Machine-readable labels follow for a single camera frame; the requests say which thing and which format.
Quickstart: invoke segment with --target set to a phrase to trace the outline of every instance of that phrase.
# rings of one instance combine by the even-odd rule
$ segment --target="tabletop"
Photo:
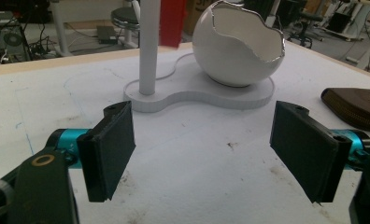
[[[161,49],[157,76],[190,52],[191,44]],[[136,49],[0,66],[0,177],[54,130],[97,124],[138,66]],[[333,203],[311,203],[269,139],[276,101],[308,108],[329,129],[351,128],[320,94],[370,89],[370,74],[287,43],[271,78],[276,91],[258,109],[182,102],[134,112],[136,148],[112,201],[89,203],[81,170],[70,170],[80,223],[349,223],[361,174],[344,171]]]

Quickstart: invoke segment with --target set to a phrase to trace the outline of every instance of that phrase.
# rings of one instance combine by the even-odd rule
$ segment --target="dark brown wallet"
[[[322,92],[321,100],[346,123],[370,131],[370,90],[327,88]]]

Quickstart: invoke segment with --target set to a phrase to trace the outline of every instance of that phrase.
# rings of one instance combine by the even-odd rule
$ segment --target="curved white stand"
[[[152,95],[139,92],[139,80],[130,82],[124,89],[124,100],[132,101],[133,110],[147,113],[161,111],[181,101],[199,101],[231,109],[253,109],[266,105],[275,90],[271,78],[243,88],[221,85],[200,68],[192,54],[180,59],[176,68],[172,76],[156,80]]]

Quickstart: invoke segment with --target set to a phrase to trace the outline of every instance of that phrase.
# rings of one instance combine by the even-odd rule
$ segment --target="floor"
[[[123,35],[121,29],[115,28],[115,31],[117,35]],[[294,25],[290,25],[289,27],[283,29],[283,33],[286,37],[289,36],[290,33],[298,31],[299,28],[296,28]],[[42,46],[42,49],[45,49],[45,51],[40,54],[37,53],[36,59],[48,59],[56,57],[55,50],[59,45],[53,22],[44,25],[28,24],[24,32],[28,43],[32,47],[38,46],[40,40],[43,40],[41,42],[42,45],[39,46]],[[65,33],[69,50],[74,55],[128,49],[121,44],[99,44],[95,29],[77,29],[71,27],[70,25],[66,25]],[[360,40],[352,41],[347,41],[343,37],[327,33],[320,28],[310,28],[308,35],[317,35],[318,37],[323,38],[323,41],[319,41],[318,38],[314,39],[312,50],[354,66],[356,64],[347,61],[346,58],[352,57],[359,59],[367,50],[370,49],[370,32],[367,34],[365,30],[360,33]],[[133,38],[134,41],[137,42],[137,34],[134,34]],[[192,41],[192,37],[190,35],[183,34],[182,41]]]

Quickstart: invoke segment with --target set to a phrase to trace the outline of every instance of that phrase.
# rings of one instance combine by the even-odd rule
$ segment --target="white bowl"
[[[193,53],[214,80],[245,87],[271,76],[284,58],[284,35],[256,12],[219,1],[196,24]]]

